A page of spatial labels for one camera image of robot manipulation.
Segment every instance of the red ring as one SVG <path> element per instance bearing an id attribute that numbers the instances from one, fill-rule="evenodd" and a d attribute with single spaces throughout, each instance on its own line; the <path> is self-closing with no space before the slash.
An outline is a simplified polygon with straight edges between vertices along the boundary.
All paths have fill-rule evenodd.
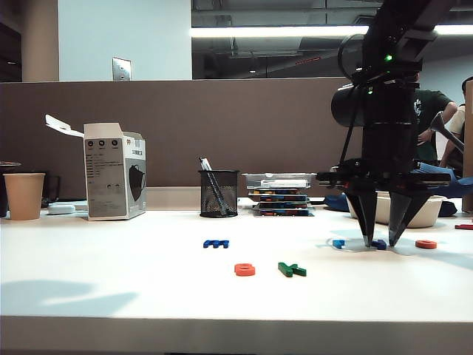
<path id="1" fill-rule="evenodd" d="M 236 264 L 234 270 L 237 276 L 253 276 L 256 273 L 254 266 L 248 263 Z"/>
<path id="2" fill-rule="evenodd" d="M 437 242 L 432 242 L 431 240 L 416 240 L 415 246 L 422 249 L 436 249 Z"/>

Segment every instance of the stack of trays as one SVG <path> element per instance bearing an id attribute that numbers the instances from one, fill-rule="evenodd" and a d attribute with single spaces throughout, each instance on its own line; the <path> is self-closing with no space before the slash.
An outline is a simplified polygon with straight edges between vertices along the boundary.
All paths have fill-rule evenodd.
<path id="1" fill-rule="evenodd" d="M 307 194 L 315 174 L 243 174 L 258 216 L 312 216 Z"/>

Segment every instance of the green shirt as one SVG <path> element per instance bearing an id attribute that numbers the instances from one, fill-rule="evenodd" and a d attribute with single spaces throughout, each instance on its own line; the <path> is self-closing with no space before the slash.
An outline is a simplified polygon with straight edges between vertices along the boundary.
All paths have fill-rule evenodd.
<path id="1" fill-rule="evenodd" d="M 440 91 L 416 89 L 414 111 L 417 117 L 418 135 L 430 127 L 435 115 L 439 111 L 444 111 L 446 105 L 451 101 Z M 432 141 L 417 147 L 415 157 L 420 160 L 437 160 L 435 135 L 432 136 Z"/>

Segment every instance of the gray partition wall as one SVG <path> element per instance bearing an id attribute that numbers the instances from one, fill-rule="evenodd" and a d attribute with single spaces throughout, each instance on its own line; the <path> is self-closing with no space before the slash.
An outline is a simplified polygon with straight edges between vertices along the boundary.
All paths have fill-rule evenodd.
<path id="1" fill-rule="evenodd" d="M 146 139 L 147 186 L 199 186 L 198 157 L 241 172 L 327 171 L 347 129 L 330 113 L 343 78 L 0 84 L 0 160 L 62 177 L 61 196 L 85 197 L 80 138 L 45 126 L 50 114 L 119 122 Z M 355 130 L 348 156 L 358 156 Z M 240 195 L 245 195 L 240 180 Z M 334 193 L 313 184 L 312 196 Z"/>

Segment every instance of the red toy piece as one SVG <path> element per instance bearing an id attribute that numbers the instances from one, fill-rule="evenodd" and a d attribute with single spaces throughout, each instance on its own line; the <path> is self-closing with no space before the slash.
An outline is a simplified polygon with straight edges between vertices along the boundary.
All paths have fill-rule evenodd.
<path id="1" fill-rule="evenodd" d="M 422 249 L 435 249 L 437 248 L 437 242 L 432 242 L 431 240 L 416 240 L 415 246 Z"/>
<path id="2" fill-rule="evenodd" d="M 236 264 L 234 270 L 237 276 L 253 276 L 256 273 L 254 266 L 247 263 Z"/>
<path id="3" fill-rule="evenodd" d="M 473 230 L 473 224 L 457 224 L 455 229 L 471 229 Z"/>

